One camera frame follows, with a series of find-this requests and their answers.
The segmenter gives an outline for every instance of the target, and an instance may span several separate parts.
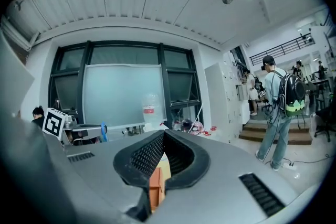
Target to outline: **black vent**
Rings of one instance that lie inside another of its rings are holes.
[[[83,159],[88,159],[94,157],[94,154],[91,152],[84,152],[76,155],[68,156],[68,159],[71,163],[82,161]]]
[[[134,152],[131,164],[149,177],[153,174],[163,155],[163,134]]]
[[[164,136],[164,151],[168,157],[172,176],[188,168],[195,158],[190,147],[169,135]]]
[[[268,217],[274,215],[285,207],[255,174],[242,175],[239,179],[243,182]]]

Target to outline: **stairs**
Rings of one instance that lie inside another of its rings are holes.
[[[299,129],[298,124],[291,124],[289,128],[289,137],[288,137],[288,145],[311,145],[312,138],[309,134],[309,128],[306,125],[306,128],[303,128],[303,124],[301,129]],[[243,127],[243,131],[240,133],[239,138],[262,142],[267,129],[267,124],[252,124],[247,123]],[[278,137],[274,139],[274,144],[278,142]]]

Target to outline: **black backpack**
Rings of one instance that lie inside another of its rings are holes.
[[[253,74],[251,74],[254,77],[254,82],[255,82],[255,88],[260,91],[260,84],[259,84],[259,79],[258,77],[255,77]]]
[[[280,79],[277,105],[287,116],[296,116],[302,113],[305,107],[306,90],[304,83],[293,74],[282,76],[278,71],[272,70]]]

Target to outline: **ceiling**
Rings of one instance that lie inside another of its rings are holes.
[[[17,0],[6,16],[35,44],[95,25],[175,30],[220,49],[250,41],[323,5],[322,0]]]

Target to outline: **vent grille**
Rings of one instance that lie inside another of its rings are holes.
[[[132,154],[131,164],[149,177],[163,155],[163,134]]]
[[[268,217],[285,207],[255,174],[242,175],[239,179]]]
[[[75,162],[79,162],[84,159],[89,159],[92,157],[94,157],[94,154],[88,151],[88,152],[84,152],[84,153],[80,153],[76,155],[70,155],[68,156],[68,159],[71,163],[75,163]]]

